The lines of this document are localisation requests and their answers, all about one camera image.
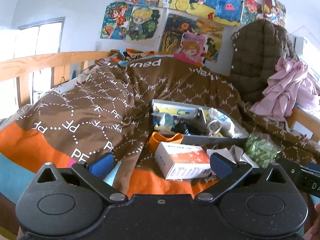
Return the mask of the grey fabric sock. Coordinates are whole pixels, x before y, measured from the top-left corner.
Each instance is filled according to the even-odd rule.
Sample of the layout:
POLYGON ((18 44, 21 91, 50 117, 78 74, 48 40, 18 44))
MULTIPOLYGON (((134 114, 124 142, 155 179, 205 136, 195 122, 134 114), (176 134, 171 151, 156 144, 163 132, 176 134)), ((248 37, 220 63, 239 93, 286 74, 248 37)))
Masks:
POLYGON ((190 114, 179 114, 176 120, 185 121, 200 130, 202 135, 207 134, 207 120, 202 108, 196 108, 190 114))

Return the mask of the green snack bag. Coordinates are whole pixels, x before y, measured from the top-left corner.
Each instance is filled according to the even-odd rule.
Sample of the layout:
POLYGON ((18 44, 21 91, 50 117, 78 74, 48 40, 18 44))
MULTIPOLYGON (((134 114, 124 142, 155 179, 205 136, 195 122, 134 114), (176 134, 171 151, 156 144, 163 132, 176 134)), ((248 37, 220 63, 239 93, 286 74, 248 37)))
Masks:
POLYGON ((267 168, 280 156, 280 148, 273 143, 269 135, 252 133, 245 143, 245 153, 257 163, 260 168, 267 168))

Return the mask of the white orange tissue box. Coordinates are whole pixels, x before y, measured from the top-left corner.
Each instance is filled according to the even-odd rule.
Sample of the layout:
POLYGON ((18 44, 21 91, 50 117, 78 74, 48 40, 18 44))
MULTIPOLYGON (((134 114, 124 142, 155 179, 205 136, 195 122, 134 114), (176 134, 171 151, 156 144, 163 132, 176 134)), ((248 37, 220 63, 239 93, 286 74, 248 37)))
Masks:
POLYGON ((161 142, 155 159, 166 180, 206 178, 212 172, 210 158, 200 146, 161 142))

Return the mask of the black fabric item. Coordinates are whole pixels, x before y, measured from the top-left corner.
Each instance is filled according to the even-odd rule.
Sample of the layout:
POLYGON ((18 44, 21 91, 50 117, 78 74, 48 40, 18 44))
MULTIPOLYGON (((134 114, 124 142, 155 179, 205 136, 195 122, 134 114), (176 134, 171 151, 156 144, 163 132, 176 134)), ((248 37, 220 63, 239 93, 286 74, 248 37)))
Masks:
POLYGON ((179 121, 175 125, 174 131, 176 133, 181 133, 181 134, 185 134, 185 135, 200 135, 201 134, 199 129, 197 129, 196 127, 194 127, 193 125, 191 125, 185 121, 179 121))

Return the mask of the grey storage box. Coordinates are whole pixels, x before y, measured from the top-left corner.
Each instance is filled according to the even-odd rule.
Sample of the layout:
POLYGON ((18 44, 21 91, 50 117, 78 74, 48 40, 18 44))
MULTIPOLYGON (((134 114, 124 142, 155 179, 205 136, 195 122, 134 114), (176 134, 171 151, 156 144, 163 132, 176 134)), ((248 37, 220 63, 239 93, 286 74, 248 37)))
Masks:
POLYGON ((183 135, 184 144, 243 144, 249 133, 223 110, 187 103, 151 102, 153 129, 183 135))

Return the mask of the white blue patterned cloth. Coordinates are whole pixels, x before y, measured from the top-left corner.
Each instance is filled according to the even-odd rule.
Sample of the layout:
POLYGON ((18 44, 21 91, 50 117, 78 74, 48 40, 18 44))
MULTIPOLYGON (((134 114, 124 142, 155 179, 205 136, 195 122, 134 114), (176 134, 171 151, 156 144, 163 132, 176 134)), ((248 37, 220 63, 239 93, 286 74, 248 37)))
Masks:
POLYGON ((210 108, 208 114, 207 132, 209 136, 229 138, 240 138, 242 136, 241 133, 236 132, 235 123, 229 116, 215 108, 210 108))

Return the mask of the orange cup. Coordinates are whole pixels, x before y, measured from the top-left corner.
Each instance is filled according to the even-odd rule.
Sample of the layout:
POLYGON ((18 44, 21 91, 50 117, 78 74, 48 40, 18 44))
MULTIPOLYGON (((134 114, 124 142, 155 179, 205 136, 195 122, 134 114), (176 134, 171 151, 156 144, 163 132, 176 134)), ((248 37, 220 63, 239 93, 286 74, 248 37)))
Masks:
POLYGON ((153 132, 149 141, 148 141, 148 148, 151 153, 155 153, 157 147, 161 142, 171 142, 175 144, 180 144, 183 140, 183 135, 181 133, 176 133, 171 137, 165 137, 161 133, 153 132))

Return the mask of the light blue patterned sock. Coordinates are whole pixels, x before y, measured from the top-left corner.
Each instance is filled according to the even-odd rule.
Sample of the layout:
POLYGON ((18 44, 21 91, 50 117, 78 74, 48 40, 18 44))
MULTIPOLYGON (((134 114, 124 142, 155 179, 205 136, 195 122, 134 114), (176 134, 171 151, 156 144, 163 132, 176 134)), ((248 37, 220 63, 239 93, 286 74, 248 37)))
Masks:
POLYGON ((176 131, 177 115, 165 112, 153 112, 152 123, 154 130, 164 133, 172 133, 176 131))

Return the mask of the pink cloth garment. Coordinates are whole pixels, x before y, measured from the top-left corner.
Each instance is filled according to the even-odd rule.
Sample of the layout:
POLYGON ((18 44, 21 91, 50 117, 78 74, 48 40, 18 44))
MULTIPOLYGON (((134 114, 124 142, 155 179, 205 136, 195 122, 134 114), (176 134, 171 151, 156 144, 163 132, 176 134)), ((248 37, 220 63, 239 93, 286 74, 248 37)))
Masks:
POLYGON ((264 98, 251 107, 256 115, 284 121, 296 104, 304 109, 319 106, 319 83, 301 61, 281 57, 267 84, 264 98))

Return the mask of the olive quilted jacket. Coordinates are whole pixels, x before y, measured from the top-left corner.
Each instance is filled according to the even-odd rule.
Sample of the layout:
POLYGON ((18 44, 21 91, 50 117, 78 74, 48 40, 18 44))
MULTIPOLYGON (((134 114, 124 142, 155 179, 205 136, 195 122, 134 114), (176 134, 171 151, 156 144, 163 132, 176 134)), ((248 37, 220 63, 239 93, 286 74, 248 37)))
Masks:
POLYGON ((230 79, 242 100, 255 104, 276 73, 281 57, 299 60, 284 27, 268 20, 256 20, 235 31, 231 38, 233 57, 230 79))

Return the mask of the pink anime magazine poster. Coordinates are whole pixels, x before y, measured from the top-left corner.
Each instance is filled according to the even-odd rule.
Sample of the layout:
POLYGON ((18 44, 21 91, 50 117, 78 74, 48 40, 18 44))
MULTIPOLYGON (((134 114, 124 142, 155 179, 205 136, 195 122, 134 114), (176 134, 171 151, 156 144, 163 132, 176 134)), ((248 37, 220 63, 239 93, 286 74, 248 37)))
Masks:
POLYGON ((208 51, 207 40, 207 35, 186 31, 182 35, 177 53, 193 62, 203 64, 208 51))

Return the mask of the blond boy green painting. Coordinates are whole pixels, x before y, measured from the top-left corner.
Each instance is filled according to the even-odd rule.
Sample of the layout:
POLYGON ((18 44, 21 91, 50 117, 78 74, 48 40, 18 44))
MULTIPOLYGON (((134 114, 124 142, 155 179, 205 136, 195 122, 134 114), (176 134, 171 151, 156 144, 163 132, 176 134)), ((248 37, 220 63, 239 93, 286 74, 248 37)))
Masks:
POLYGON ((167 10, 163 8, 134 6, 125 42, 154 47, 159 42, 166 16, 167 10))

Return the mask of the dark seaweed fish painting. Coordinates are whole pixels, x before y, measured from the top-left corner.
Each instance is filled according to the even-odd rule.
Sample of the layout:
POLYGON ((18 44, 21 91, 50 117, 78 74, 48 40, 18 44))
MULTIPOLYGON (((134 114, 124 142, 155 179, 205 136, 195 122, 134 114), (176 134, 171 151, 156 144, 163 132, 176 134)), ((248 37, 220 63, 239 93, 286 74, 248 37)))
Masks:
POLYGON ((216 62, 223 32, 218 23, 169 13, 159 51, 184 56, 197 64, 216 62))

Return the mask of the top right anime poster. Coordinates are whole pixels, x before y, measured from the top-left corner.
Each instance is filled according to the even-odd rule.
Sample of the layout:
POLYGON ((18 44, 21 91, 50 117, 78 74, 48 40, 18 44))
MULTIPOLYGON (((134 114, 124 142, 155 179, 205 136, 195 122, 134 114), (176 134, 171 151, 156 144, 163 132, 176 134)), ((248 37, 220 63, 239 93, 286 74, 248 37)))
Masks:
POLYGON ((263 17, 284 28, 286 21, 285 5, 278 0, 263 0, 263 17))

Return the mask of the blue sea jellyfish painting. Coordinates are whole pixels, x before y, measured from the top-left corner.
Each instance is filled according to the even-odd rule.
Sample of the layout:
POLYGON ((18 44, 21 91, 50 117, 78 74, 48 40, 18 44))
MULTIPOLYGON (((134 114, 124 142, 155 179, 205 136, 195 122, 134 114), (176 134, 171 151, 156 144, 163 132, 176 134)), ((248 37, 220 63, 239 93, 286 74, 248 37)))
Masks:
POLYGON ((229 26, 239 26, 242 0, 189 0, 188 14, 229 26))

